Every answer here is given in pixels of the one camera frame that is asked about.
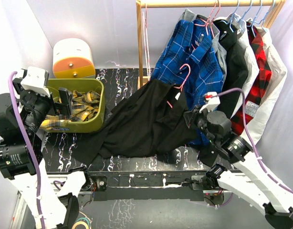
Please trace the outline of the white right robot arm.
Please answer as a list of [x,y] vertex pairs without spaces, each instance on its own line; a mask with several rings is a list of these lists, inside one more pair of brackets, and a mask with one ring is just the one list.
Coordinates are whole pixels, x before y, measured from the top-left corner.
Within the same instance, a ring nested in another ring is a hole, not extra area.
[[198,108],[184,113],[188,128],[200,130],[210,141],[206,150],[206,164],[215,153],[234,165],[244,175],[233,174],[215,164],[204,179],[211,189],[231,191],[259,210],[275,229],[293,228],[293,194],[282,187],[281,181],[270,174],[255,155],[251,145],[231,130],[231,121],[221,111],[200,111]]

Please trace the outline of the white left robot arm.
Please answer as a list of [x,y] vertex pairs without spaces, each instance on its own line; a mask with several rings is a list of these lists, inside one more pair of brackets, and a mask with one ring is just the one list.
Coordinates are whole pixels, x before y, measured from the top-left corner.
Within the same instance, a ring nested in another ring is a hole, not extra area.
[[21,193],[38,229],[71,229],[79,214],[80,190],[92,186],[85,167],[71,169],[59,191],[47,175],[42,140],[37,136],[47,115],[71,114],[71,93],[60,88],[55,102],[47,88],[49,72],[29,67],[9,76],[0,94],[0,172]]

